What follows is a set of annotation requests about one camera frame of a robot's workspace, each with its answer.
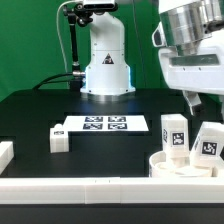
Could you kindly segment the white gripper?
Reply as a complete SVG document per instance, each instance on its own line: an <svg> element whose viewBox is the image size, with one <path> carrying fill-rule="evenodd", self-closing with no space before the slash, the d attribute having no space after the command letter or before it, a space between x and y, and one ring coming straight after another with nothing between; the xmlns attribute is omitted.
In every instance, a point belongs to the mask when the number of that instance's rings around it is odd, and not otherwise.
<svg viewBox="0 0 224 224"><path fill-rule="evenodd" d="M171 89L183 90L192 116L197 116L202 108L197 92L209 93L222 95L219 99L224 120L223 37L212 36L202 40L197 55L178 57L173 48L161 48L158 55L166 84Z"/></svg>

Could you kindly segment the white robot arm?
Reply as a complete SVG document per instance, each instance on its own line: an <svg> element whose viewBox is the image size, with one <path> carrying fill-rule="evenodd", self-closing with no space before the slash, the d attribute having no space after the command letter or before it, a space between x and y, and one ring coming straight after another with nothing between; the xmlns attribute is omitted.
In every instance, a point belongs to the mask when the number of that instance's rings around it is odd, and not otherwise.
<svg viewBox="0 0 224 224"><path fill-rule="evenodd" d="M83 0L92 14L91 62L84 89L95 96L132 90L124 62L124 27L110 15L120 0ZM200 111L201 93L221 98L224 116L224 0L157 0L159 24L152 42L159 49L169 88L180 90L190 112Z"/></svg>

